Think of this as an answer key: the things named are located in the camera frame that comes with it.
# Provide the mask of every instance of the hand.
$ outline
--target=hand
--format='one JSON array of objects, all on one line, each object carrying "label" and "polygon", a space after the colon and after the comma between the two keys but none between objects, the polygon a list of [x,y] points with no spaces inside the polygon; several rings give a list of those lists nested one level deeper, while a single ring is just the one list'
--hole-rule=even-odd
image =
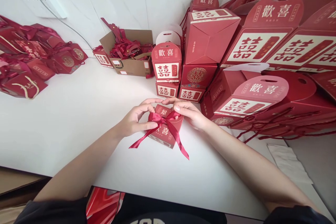
[{"label": "hand", "polygon": [[139,106],[133,107],[114,128],[116,128],[122,138],[133,135],[139,131],[156,128],[158,126],[156,122],[139,123],[139,120],[145,112],[155,112],[151,103],[161,103],[162,101],[162,99],[155,98],[144,100]]},{"label": "hand", "polygon": [[211,122],[189,101],[184,102],[172,97],[164,100],[162,104],[174,104],[173,109],[177,113],[186,116],[186,120],[197,130],[204,131],[209,122]]}]

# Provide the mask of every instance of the round gold seal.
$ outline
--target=round gold seal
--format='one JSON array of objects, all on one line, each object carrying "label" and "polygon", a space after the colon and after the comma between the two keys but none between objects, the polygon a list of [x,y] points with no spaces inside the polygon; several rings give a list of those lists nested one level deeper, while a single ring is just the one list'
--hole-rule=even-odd
[{"label": "round gold seal", "polygon": [[212,121],[217,125],[227,125],[229,123],[232,123],[233,119],[230,117],[221,117],[221,118],[214,119]]},{"label": "round gold seal", "polygon": [[77,54],[77,59],[83,60],[84,59],[84,53],[79,50],[78,48],[74,48],[73,51]]},{"label": "round gold seal", "polygon": [[62,60],[63,60],[63,65],[65,65],[66,67],[73,67],[75,64],[74,59],[69,56],[63,56]]},{"label": "round gold seal", "polygon": [[190,82],[201,82],[205,78],[206,70],[204,68],[193,68],[191,71],[189,71],[187,75],[187,79]]}]

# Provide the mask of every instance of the forearm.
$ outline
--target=forearm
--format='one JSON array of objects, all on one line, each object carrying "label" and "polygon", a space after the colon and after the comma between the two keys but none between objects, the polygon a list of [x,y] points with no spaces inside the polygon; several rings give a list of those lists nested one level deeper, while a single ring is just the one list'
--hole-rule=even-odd
[{"label": "forearm", "polygon": [[84,197],[121,139],[115,127],[107,131],[60,170],[34,201],[73,201]]},{"label": "forearm", "polygon": [[308,205],[317,210],[310,199],[273,163],[246,144],[209,122],[206,137],[242,181],[265,203],[274,207]]}]

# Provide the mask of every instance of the dark shirt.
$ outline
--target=dark shirt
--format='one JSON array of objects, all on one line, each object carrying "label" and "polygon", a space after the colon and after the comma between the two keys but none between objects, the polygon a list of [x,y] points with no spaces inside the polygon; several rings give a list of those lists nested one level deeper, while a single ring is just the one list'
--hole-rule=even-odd
[{"label": "dark shirt", "polygon": [[[150,201],[156,202],[156,205],[160,205],[160,203],[163,202],[155,199],[149,199],[150,205]],[[86,204],[86,198],[77,201],[29,202],[14,224],[84,224],[87,223],[85,213]],[[165,208],[168,208],[168,211],[148,211],[144,214],[139,214],[140,212],[138,212],[139,215],[132,216],[132,204],[133,202],[125,205],[123,203],[120,212],[117,214],[112,224],[226,224],[226,218],[223,213],[183,206],[170,202],[163,202],[163,204],[166,204]],[[175,209],[179,210],[175,212],[169,211],[171,208],[167,206],[171,204],[178,206],[178,208]],[[264,221],[264,224],[294,223],[331,224],[331,221],[329,221],[325,216],[314,211],[309,206],[295,206],[293,208],[278,207]]]}]

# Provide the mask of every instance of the white paper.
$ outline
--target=white paper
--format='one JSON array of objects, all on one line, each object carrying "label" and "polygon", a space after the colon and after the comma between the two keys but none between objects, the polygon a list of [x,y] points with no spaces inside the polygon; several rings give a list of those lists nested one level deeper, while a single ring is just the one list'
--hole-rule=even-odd
[{"label": "white paper", "polygon": [[292,148],[279,145],[267,145],[277,167],[292,181],[313,184]]}]

